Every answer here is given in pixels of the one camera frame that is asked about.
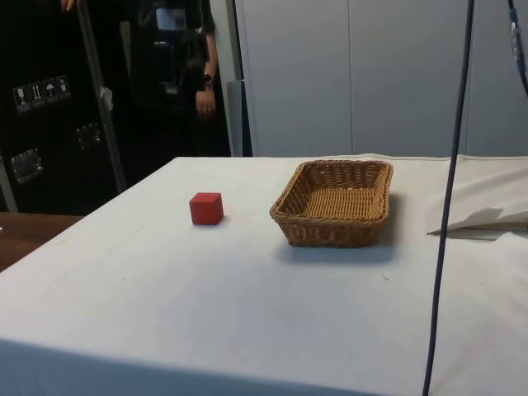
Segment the black cable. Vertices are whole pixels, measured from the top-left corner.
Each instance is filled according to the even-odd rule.
[[[521,76],[522,87],[528,96],[528,81],[526,81],[526,62],[525,54],[522,48],[521,28],[517,19],[517,10],[513,0],[508,0],[508,7],[510,9],[510,33],[511,33],[511,48],[513,49],[513,58],[515,59],[517,70]]]
[[[473,34],[473,15],[475,1],[468,0],[468,13],[465,27],[464,55],[462,66],[462,77],[460,79],[459,98],[456,107],[455,132],[453,134],[453,149],[451,152],[451,162],[447,188],[445,189],[444,212],[442,214],[442,225],[440,231],[440,246],[438,247],[438,262],[436,264],[435,289],[432,298],[431,315],[431,336],[429,338],[429,355],[427,357],[426,377],[423,383],[422,396],[429,394],[431,386],[432,364],[435,359],[436,348],[436,327],[438,324],[438,304],[440,302],[440,287],[442,281],[442,270],[444,269],[444,256],[446,254],[447,224],[449,222],[449,211],[451,207],[451,197],[453,195],[453,184],[455,182],[456,160],[460,146],[460,130],[462,129],[462,115],[464,113],[464,99],[469,73],[469,54],[471,52],[471,39]]]

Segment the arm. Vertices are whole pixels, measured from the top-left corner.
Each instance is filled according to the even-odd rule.
[[[216,50],[215,35],[208,34],[206,39],[207,49],[209,50],[209,62],[205,64],[205,74],[209,74],[215,80],[216,72],[218,71],[218,52]]]
[[[196,93],[196,111],[202,119],[209,119],[216,111],[214,81],[218,72],[218,52],[215,40],[215,22],[211,15],[210,4],[205,4],[205,38],[209,50],[209,61],[205,64],[204,74],[209,74],[213,81],[205,85],[204,91]]]

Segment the wicker basket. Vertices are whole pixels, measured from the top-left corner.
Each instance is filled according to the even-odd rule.
[[[381,161],[302,163],[270,215],[290,245],[363,247],[387,221],[392,175]]]

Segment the wristwatch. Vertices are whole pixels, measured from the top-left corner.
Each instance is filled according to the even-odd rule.
[[[204,83],[205,83],[206,87],[212,86],[213,85],[213,76],[211,76],[208,73],[204,74]]]

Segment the wooden block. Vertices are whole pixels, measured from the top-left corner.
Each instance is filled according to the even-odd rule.
[[[216,225],[224,217],[222,195],[218,192],[199,192],[192,198],[190,206],[195,225]]]

